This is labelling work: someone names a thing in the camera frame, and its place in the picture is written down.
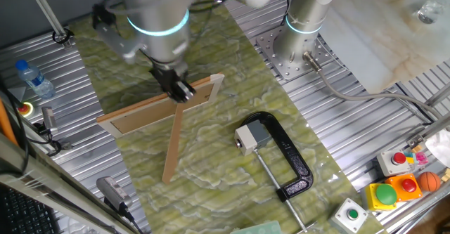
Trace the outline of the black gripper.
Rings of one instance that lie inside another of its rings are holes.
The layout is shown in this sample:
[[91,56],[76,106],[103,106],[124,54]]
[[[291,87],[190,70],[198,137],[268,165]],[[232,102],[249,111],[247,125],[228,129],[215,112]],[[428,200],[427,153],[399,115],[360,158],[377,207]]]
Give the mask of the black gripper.
[[177,103],[185,103],[195,95],[195,89],[185,82],[185,74],[178,74],[174,69],[163,70],[154,67],[150,73],[157,80],[162,90]]

